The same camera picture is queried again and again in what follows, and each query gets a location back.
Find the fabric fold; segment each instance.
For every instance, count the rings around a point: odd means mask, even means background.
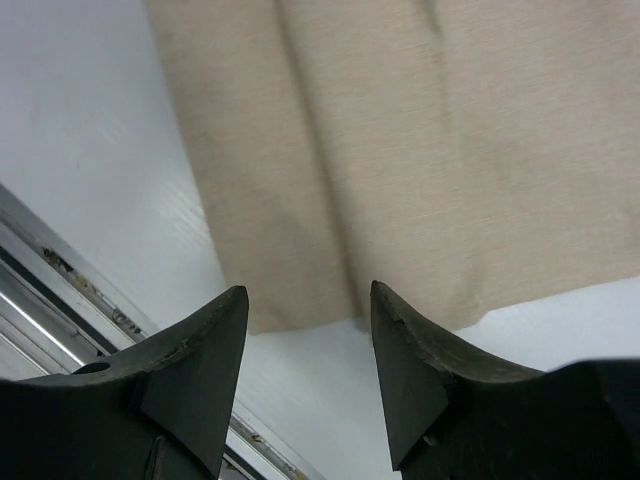
[[[374,279],[457,329],[640,274],[634,2],[147,4],[252,332]]]

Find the metal window frame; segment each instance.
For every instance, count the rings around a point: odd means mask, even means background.
[[[127,348],[158,331],[132,301],[2,184],[0,246],[117,350]],[[23,355],[25,348],[33,348],[28,343],[17,345],[11,338],[8,341]],[[54,373],[34,360],[34,355],[37,357],[38,353],[26,353],[27,358],[39,364],[41,370]],[[324,480],[308,462],[237,400],[227,435],[227,447],[230,453],[225,454],[225,460],[247,478]]]

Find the screw hole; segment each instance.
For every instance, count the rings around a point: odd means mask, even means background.
[[[111,365],[109,365],[107,362],[95,362],[95,363],[90,363],[88,365],[85,365],[79,370],[76,370],[75,372],[73,372],[73,374],[84,375],[85,373],[103,372],[109,369],[109,367],[111,367]]]

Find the beige fabric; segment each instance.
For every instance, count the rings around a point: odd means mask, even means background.
[[[252,331],[373,279],[454,329],[640,273],[634,2],[147,1]]]

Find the white surface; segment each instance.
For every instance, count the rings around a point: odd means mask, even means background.
[[[138,1],[6,0],[0,89],[0,181],[142,312],[166,327],[222,290]],[[637,354],[638,288],[512,307],[463,335],[540,367]],[[350,321],[249,338],[237,398],[329,480],[399,478]]]

